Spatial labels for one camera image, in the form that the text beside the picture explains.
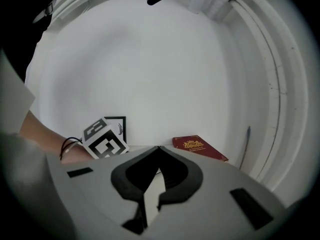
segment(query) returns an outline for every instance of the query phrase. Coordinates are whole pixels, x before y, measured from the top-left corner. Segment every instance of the person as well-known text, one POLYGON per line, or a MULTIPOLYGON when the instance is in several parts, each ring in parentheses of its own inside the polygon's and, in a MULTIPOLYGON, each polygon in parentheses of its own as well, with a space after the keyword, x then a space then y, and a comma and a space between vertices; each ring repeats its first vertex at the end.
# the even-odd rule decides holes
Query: person
MULTIPOLYGON (((25 80, 27 67, 32 60, 36 45, 42 34, 51 23, 52 15, 38 15, 46 9, 54 0, 2 0, 0 2, 3 24, 1 33, 3 36, 2 47, 12 67, 21 80, 25 80)), ((66 140, 63 136, 44 126, 31 111, 29 111, 22 124, 20 135, 38 143, 45 151, 57 156, 66 140)), ((76 163, 91 160, 93 157, 79 144, 75 145, 62 157, 62 163, 76 163)))

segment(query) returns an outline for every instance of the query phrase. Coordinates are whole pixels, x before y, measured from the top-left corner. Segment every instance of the white wall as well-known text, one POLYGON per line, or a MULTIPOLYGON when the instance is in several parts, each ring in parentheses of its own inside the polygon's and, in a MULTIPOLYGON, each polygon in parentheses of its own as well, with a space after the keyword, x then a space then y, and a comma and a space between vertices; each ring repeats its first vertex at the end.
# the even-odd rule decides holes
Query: white wall
POLYGON ((289 54, 272 20, 253 7, 264 19, 284 65, 287 85, 287 121, 278 154, 262 183, 286 205, 305 196, 320 165, 320 60, 319 48, 303 16, 290 0, 267 0, 292 33, 303 60, 302 72, 290 66, 289 54))
POLYGON ((221 26, 188 11, 189 0, 96 2, 76 19, 73 12, 63 19, 72 21, 50 40, 41 73, 33 72, 37 56, 32 62, 28 87, 43 86, 37 95, 42 122, 67 137, 103 115, 121 114, 131 146, 198 134, 234 160, 239 151, 230 143, 243 134, 241 149, 246 126, 241 134, 229 127, 240 113, 229 110, 226 74, 234 71, 234 57, 221 52, 221 26))
POLYGON ((233 38, 231 29, 225 24, 218 25, 218 40, 223 56, 228 83, 228 124, 226 139, 223 148, 224 154, 230 158, 232 165, 239 167, 241 154, 244 152, 244 144, 248 128, 248 98, 245 65, 238 46, 233 38))
POLYGON ((243 145, 246 140, 247 128, 251 127, 249 145, 241 167, 243 172, 249 174, 260 154, 267 129, 268 78, 258 45, 242 18, 235 11, 231 11, 224 22, 229 27, 236 48, 241 55, 241 60, 239 58, 238 63, 234 65, 234 70, 238 71, 238 74, 230 75, 229 79, 233 79, 236 82, 233 86, 237 87, 233 90, 237 97, 232 100, 245 106, 245 117, 239 116, 234 119, 241 121, 239 124, 241 124, 243 132, 243 145), (239 96, 243 89, 245 97, 239 96))

